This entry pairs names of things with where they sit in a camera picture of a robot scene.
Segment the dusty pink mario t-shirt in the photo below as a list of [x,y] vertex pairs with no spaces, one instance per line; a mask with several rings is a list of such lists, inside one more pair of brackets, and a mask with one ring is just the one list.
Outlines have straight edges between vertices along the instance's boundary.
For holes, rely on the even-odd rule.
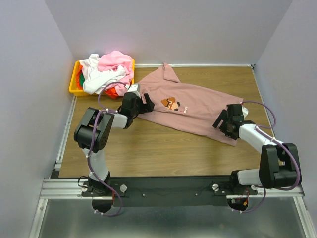
[[240,103],[242,98],[182,83],[166,63],[140,80],[139,85],[141,94],[147,93],[155,105],[152,112],[140,114],[139,118],[231,146],[237,144],[213,123],[228,104]]

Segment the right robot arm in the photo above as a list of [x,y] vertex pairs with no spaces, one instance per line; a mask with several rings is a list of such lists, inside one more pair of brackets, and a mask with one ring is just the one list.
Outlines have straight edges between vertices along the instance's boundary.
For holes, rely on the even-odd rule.
[[260,153],[258,169],[231,173],[233,185],[262,186],[266,189],[292,190],[302,182],[297,146],[284,143],[261,130],[261,126],[246,120],[248,110],[243,102],[228,104],[213,123],[225,136],[250,144]]

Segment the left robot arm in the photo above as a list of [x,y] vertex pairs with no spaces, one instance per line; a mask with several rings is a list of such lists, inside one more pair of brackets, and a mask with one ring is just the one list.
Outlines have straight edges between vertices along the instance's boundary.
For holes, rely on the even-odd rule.
[[88,108],[74,132],[74,141],[83,150],[90,170],[88,182],[81,186],[83,192],[109,195],[110,172],[105,160],[105,146],[112,128],[127,129],[139,114],[152,112],[154,103],[149,95],[134,92],[123,96],[118,110]]

